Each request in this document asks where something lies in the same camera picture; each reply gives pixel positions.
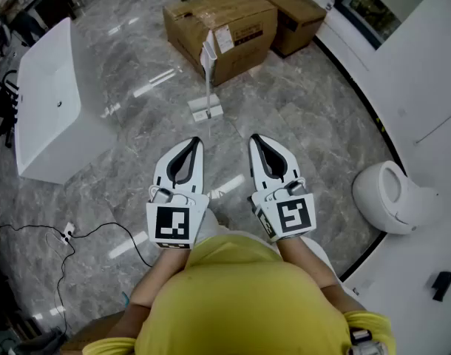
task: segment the marble floor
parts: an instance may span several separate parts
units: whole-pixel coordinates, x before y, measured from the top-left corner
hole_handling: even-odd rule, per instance
[[[162,6],[175,0],[84,0],[76,21],[98,60],[107,106],[119,103],[118,144],[64,186],[20,178],[15,153],[0,139],[0,223],[45,224],[79,233],[116,221],[133,234],[145,229],[145,202],[158,158],[181,140],[198,135],[205,147],[205,191],[220,190],[237,178],[243,182],[218,194],[210,208],[230,229],[264,232],[246,203],[254,191],[248,171],[251,134],[268,135],[297,157],[314,193],[318,229],[309,236],[320,243],[342,274],[376,239],[353,204],[354,177],[363,168],[391,159],[384,141],[356,93],[325,54],[311,43],[281,59],[269,52],[265,62],[218,86],[222,120],[195,124],[186,104],[204,94],[204,82],[166,40]],[[0,75],[17,67],[24,49],[0,61]],[[149,79],[174,69],[174,77],[134,98]],[[46,229],[14,232],[3,229],[0,263],[24,311],[36,315],[43,328],[64,327],[53,309],[61,276],[61,258],[70,249]],[[109,252],[128,240],[106,226],[74,240],[76,254],[67,261],[61,296],[68,332],[93,318],[123,308],[148,268],[135,251],[110,259]],[[140,251],[154,262],[159,250],[146,241]]]

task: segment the white bathtub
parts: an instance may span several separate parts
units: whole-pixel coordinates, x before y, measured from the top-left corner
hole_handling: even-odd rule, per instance
[[[21,59],[18,174],[63,184],[117,140],[118,128],[104,113],[95,62],[66,18]]]

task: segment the brown cardboard box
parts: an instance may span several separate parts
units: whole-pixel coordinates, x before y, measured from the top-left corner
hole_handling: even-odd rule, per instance
[[[105,338],[122,315],[121,311],[97,320],[94,319],[61,346],[61,355],[82,355],[83,348],[96,340]]]
[[[312,0],[268,1],[278,8],[277,36],[271,47],[280,55],[290,55],[308,45],[326,16]]]
[[[215,86],[262,63],[277,31],[277,9],[266,0],[181,0],[163,17],[168,40],[203,77],[200,54],[211,33]]]

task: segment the toilet bowl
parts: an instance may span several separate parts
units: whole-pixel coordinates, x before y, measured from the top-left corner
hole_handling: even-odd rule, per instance
[[[367,221],[387,233],[409,234],[441,216],[439,193],[414,184],[392,161],[375,164],[357,175],[352,195]]]

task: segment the office chair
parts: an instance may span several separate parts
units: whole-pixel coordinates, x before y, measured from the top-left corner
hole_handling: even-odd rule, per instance
[[[17,73],[16,70],[8,71],[0,81],[0,137],[5,134],[5,146],[12,147],[10,137],[17,123],[18,87],[7,80],[7,76]]]

